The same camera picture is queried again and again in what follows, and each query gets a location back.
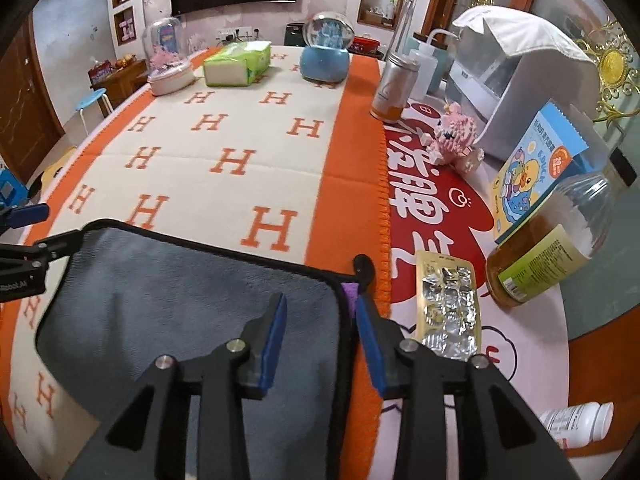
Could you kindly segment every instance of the green tissue package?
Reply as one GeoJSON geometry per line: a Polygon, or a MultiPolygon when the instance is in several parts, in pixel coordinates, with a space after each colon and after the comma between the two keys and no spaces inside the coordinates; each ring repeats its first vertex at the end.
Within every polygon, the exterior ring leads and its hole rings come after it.
{"type": "Polygon", "coordinates": [[[203,63],[207,86],[248,86],[268,69],[271,41],[231,43],[203,63]]]}

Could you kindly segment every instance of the orange border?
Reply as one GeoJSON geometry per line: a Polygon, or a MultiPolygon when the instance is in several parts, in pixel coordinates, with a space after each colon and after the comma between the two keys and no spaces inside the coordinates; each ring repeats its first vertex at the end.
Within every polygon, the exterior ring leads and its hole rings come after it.
{"type": "MultiPolygon", "coordinates": [[[[202,65],[202,62],[211,54],[218,51],[218,48],[209,49],[191,59],[194,68],[202,65]]],[[[124,128],[141,114],[153,101],[155,97],[151,90],[147,89],[138,95],[125,108],[117,111],[117,116],[113,118],[82,150],[81,155],[71,164],[71,167],[57,182],[55,189],[47,199],[49,204],[49,218],[31,227],[24,245],[31,245],[37,240],[47,237],[53,222],[56,221],[62,206],[73,193],[82,177],[94,163],[95,159],[102,154],[102,150],[115,139],[124,128]]],[[[11,407],[9,403],[9,383],[11,379],[11,355],[14,346],[15,324],[20,311],[21,300],[10,301],[4,304],[2,311],[2,322],[0,322],[0,402],[4,424],[14,436],[14,425],[11,417],[11,407]]]]}
{"type": "MultiPolygon", "coordinates": [[[[353,273],[367,254],[376,266],[375,300],[382,316],[391,305],[390,219],[385,131],[369,109],[380,79],[378,62],[353,56],[322,171],[305,264],[353,273]]],[[[375,451],[382,401],[371,386],[358,348],[340,461],[345,480],[366,480],[375,451]]]]}

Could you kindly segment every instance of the green label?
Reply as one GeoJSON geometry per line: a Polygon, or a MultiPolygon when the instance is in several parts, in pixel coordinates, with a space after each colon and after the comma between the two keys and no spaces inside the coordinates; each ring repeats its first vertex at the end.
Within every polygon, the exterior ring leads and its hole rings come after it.
{"type": "Polygon", "coordinates": [[[498,274],[498,279],[514,300],[524,303],[588,261],[559,224],[523,257],[498,274]]]}

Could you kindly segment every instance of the amber liquid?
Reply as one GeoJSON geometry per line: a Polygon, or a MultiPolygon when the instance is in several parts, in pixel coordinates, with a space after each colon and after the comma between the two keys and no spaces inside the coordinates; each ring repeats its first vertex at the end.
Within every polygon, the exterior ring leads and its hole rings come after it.
{"type": "Polygon", "coordinates": [[[540,213],[534,214],[486,260],[486,281],[495,303],[501,308],[513,308],[521,303],[514,300],[502,286],[498,274],[530,251],[556,227],[540,213]]]}

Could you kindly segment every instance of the white appliance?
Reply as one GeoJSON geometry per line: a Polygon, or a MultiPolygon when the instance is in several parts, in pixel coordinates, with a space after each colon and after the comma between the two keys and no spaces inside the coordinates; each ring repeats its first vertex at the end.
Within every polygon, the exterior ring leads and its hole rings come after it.
{"type": "Polygon", "coordinates": [[[549,99],[594,119],[598,69],[555,25],[506,7],[473,7],[453,22],[460,42],[446,97],[476,118],[476,145],[506,160],[549,99]]]}

